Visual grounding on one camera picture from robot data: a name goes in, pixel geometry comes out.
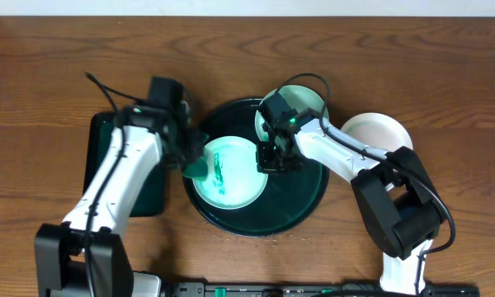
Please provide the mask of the light green plate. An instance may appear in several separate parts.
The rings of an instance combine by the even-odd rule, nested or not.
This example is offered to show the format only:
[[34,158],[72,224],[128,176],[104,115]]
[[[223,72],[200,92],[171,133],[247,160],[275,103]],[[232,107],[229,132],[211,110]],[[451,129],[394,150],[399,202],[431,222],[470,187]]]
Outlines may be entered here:
[[256,151],[253,142],[238,136],[207,143],[208,173],[193,181],[200,198],[222,210],[236,210],[254,202],[268,181],[268,175],[257,170]]
[[[285,98],[291,108],[295,108],[298,112],[312,108],[317,112],[321,112],[323,107],[323,99],[316,91],[300,85],[287,85],[280,89],[279,93]],[[265,121],[262,119],[259,111],[255,113],[255,131],[257,137],[261,141],[269,139],[268,133],[263,130],[262,124]]]

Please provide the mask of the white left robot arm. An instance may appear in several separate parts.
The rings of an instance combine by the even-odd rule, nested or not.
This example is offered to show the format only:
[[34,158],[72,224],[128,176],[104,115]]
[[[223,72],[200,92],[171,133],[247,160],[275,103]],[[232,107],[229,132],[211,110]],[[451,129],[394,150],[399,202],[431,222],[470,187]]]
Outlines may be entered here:
[[114,115],[107,152],[82,198],[60,224],[35,236],[40,296],[159,296],[162,280],[134,271],[123,244],[150,173],[184,168],[201,155],[191,109],[127,106]]

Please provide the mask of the white plate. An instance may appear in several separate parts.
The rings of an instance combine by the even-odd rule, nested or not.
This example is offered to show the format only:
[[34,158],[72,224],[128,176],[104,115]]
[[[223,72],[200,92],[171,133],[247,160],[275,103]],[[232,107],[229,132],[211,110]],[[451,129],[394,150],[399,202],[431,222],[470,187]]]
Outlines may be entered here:
[[341,131],[376,148],[395,151],[404,146],[413,149],[408,131],[385,114],[367,112],[355,115],[342,126]]

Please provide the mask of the light green back plate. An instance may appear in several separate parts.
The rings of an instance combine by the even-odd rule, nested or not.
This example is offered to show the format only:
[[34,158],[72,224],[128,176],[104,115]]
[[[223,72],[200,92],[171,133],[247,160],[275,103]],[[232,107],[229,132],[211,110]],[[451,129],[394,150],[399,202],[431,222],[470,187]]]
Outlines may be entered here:
[[[317,112],[321,112],[323,107],[323,99],[316,91],[300,85],[287,85],[280,89],[279,93],[285,98],[291,108],[295,108],[298,112],[312,108]],[[263,130],[262,124],[265,121],[262,119],[259,111],[255,113],[255,131],[257,137],[261,141],[269,139],[268,133]]]

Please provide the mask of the green sponge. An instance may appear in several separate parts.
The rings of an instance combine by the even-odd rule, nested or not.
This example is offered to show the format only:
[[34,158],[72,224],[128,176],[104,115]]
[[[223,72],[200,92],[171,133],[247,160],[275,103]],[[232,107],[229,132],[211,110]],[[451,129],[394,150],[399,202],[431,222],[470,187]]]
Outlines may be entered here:
[[209,135],[200,132],[196,137],[196,159],[186,165],[182,170],[182,175],[185,178],[203,181],[209,174],[209,166],[207,164],[207,156],[205,145],[209,139]]

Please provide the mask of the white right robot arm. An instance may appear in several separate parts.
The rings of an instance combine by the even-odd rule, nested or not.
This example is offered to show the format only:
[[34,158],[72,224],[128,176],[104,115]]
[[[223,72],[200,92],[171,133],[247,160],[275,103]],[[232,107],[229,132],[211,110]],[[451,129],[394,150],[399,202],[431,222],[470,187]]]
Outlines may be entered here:
[[427,256],[450,212],[409,147],[378,148],[334,127],[311,108],[259,107],[257,145],[262,172],[287,172],[304,160],[321,163],[349,182],[367,233],[384,254],[382,290],[419,296]]

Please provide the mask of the light green front plate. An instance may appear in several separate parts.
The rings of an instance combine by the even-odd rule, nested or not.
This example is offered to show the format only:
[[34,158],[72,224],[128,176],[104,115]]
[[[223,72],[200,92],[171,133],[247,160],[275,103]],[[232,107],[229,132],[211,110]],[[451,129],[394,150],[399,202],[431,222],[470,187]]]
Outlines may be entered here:
[[222,210],[236,210],[254,202],[268,181],[268,175],[257,170],[256,151],[253,142],[238,136],[207,143],[208,173],[193,181],[200,198]]

